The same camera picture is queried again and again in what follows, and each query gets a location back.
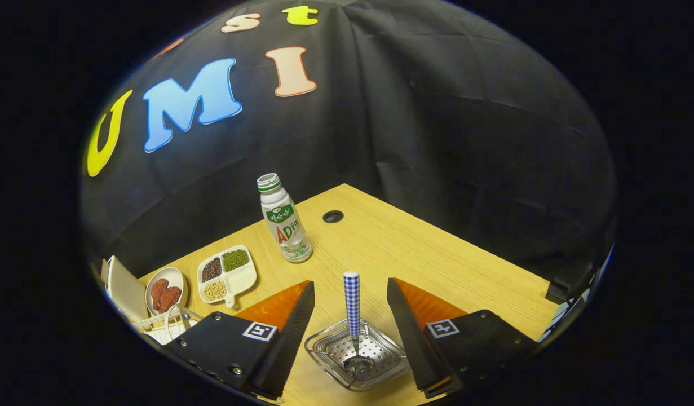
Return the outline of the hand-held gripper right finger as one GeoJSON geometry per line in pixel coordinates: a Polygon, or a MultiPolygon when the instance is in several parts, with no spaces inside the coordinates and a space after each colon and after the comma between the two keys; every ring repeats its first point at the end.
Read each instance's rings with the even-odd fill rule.
{"type": "Polygon", "coordinates": [[[395,277],[386,298],[417,390],[427,399],[480,386],[538,345],[493,311],[466,312],[395,277]]]}

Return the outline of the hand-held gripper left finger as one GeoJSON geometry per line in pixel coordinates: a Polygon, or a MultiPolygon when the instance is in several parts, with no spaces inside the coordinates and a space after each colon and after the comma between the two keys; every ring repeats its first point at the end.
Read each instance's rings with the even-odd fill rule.
{"type": "Polygon", "coordinates": [[[234,315],[214,311],[165,345],[206,378],[244,395],[282,397],[315,302],[304,280],[234,315]]]}

